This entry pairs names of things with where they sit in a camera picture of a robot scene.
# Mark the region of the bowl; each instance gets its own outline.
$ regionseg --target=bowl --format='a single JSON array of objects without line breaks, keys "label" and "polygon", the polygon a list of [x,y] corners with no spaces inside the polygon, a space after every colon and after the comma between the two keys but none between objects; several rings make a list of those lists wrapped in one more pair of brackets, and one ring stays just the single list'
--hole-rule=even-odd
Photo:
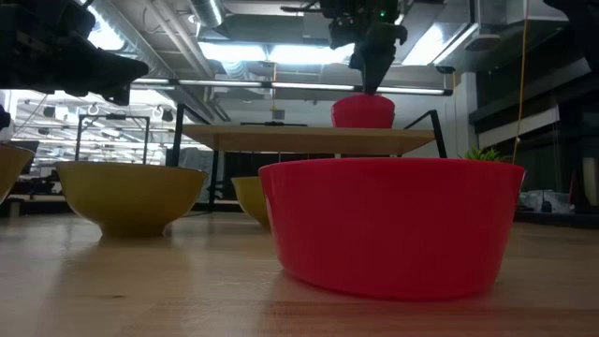
[{"label": "bowl", "polygon": [[335,127],[391,128],[395,104],[380,95],[353,95],[337,101],[331,117]]},{"label": "bowl", "polygon": [[310,284],[397,300],[488,289],[524,169],[471,160],[308,160],[259,171],[279,260]]},{"label": "bowl", "polygon": [[33,152],[20,147],[0,144],[0,204],[19,178],[22,168],[34,155]]},{"label": "bowl", "polygon": [[241,209],[266,229],[270,230],[269,214],[259,177],[232,178]]},{"label": "bowl", "polygon": [[56,163],[66,202],[107,237],[161,236],[194,206],[206,173],[151,165]]}]

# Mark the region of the table top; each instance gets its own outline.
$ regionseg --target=table top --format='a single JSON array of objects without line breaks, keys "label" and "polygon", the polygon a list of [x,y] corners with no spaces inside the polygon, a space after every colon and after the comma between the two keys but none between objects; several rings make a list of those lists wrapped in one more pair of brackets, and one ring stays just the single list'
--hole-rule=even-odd
[{"label": "table top", "polygon": [[304,154],[405,154],[434,140],[429,130],[184,125],[185,136],[213,150]]},{"label": "table top", "polygon": [[368,300],[281,270],[240,213],[187,217],[169,237],[100,240],[75,215],[0,219],[0,335],[597,336],[599,231],[515,224],[491,292]]}]

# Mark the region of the red bowl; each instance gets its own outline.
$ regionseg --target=red bowl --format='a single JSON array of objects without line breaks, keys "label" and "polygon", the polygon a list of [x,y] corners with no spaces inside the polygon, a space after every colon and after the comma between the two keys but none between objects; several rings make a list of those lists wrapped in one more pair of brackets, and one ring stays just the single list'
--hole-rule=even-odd
[{"label": "red bowl", "polygon": [[288,272],[401,300],[490,287],[524,177],[507,164],[421,158],[297,161],[259,173]]},{"label": "red bowl", "polygon": [[335,127],[391,128],[395,104],[380,95],[354,95],[335,103],[331,116]]}]

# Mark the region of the green plant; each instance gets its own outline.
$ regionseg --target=green plant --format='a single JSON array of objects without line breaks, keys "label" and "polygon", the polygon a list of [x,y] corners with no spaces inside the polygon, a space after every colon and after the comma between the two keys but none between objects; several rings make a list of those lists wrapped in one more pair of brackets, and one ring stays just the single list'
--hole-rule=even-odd
[{"label": "green plant", "polygon": [[503,162],[505,158],[493,148],[485,148],[479,150],[476,146],[472,146],[472,149],[465,155],[466,159],[469,160],[481,160],[481,161],[492,161],[492,162]]}]

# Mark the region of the shelf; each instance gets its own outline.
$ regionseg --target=shelf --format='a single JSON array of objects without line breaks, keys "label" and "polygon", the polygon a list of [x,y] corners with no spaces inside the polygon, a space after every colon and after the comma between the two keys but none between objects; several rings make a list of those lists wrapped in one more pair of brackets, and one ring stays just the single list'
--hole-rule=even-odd
[{"label": "shelf", "polygon": [[185,136],[218,151],[405,154],[434,140],[428,130],[184,125]]}]

